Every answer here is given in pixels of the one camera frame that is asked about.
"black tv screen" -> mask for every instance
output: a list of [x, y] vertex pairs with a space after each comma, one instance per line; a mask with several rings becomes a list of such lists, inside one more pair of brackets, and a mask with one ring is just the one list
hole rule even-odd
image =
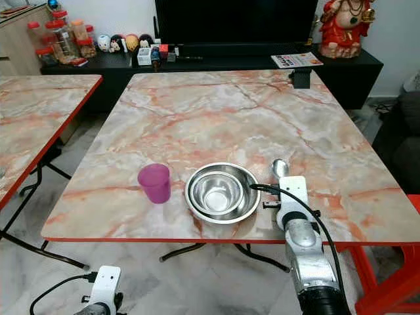
[[308, 39], [318, 0], [155, 0], [163, 43]]

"metal bowl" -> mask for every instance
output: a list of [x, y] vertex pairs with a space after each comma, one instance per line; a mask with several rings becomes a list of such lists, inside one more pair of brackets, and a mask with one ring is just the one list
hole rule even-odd
[[[229, 213], [223, 215], [211, 215], [200, 211], [192, 203], [190, 196], [192, 194], [193, 183], [203, 175], [212, 172], [228, 173], [229, 175], [235, 177], [242, 187], [243, 198], [239, 202], [238, 206]], [[188, 179], [184, 195], [189, 208], [193, 214], [197, 216], [197, 218], [216, 224], [232, 224], [249, 217], [256, 210], [260, 202], [261, 193], [257, 190], [250, 189], [249, 185], [251, 184], [258, 184], [258, 181], [247, 169], [231, 163], [212, 163], [201, 167], [190, 177], [190, 179]]]
[[235, 210], [243, 198], [243, 188], [235, 176], [208, 172], [194, 179], [190, 199], [194, 207], [208, 215], [225, 215]]

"glass jar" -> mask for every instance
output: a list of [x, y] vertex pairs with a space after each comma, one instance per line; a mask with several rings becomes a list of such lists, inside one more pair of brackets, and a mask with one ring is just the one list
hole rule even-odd
[[45, 27], [51, 30], [56, 37], [57, 43], [62, 51], [62, 55], [58, 57], [58, 60], [62, 64], [69, 64], [73, 59], [79, 57], [73, 32], [65, 25], [63, 20], [47, 22]]
[[28, 23], [28, 36], [31, 40], [33, 49], [42, 49], [44, 44], [42, 43], [43, 29], [38, 22]]
[[65, 58], [63, 50], [58, 43], [57, 36], [51, 31], [47, 31], [43, 36], [43, 44], [47, 47], [51, 47], [54, 51], [55, 58], [57, 60], [63, 60]]
[[52, 16], [54, 17], [55, 20], [63, 20], [65, 24], [68, 24], [67, 11], [64, 11], [64, 10], [52, 11], [51, 14], [52, 14]]
[[96, 49], [93, 45], [92, 38], [88, 37], [88, 39], [77, 41], [77, 44], [79, 45], [80, 54], [83, 58], [91, 58], [96, 56]]
[[72, 21], [72, 29], [78, 41], [83, 41], [88, 38], [86, 27], [82, 19]]
[[58, 64], [52, 47], [36, 49], [35, 53], [44, 67], [52, 67]]
[[95, 35], [95, 29], [93, 28], [93, 25], [86, 24], [86, 32], [88, 37], [90, 37], [93, 40], [93, 45], [98, 47], [98, 43], [96, 42], [96, 35]]

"black tv cabinet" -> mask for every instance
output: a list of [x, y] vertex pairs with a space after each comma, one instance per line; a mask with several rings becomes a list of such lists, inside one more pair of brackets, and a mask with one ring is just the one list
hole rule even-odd
[[[339, 101], [344, 109], [361, 108], [375, 83], [383, 63], [362, 50], [359, 57], [349, 60], [332, 60], [318, 54], [317, 46], [310, 49], [324, 63], [314, 71]], [[205, 57], [203, 60], [178, 60], [164, 62], [159, 72], [269, 70], [277, 69], [270, 56]], [[132, 67], [131, 53], [105, 53], [89, 59], [83, 67], [54, 66], [41, 68], [44, 75], [101, 74], [102, 84], [86, 103], [90, 112], [109, 112], [124, 91], [133, 74], [154, 72], [151, 66]]]

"sofa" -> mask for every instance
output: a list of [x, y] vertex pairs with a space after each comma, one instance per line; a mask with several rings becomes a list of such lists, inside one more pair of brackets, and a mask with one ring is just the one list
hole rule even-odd
[[398, 97], [372, 146], [403, 191], [420, 194], [420, 91]]

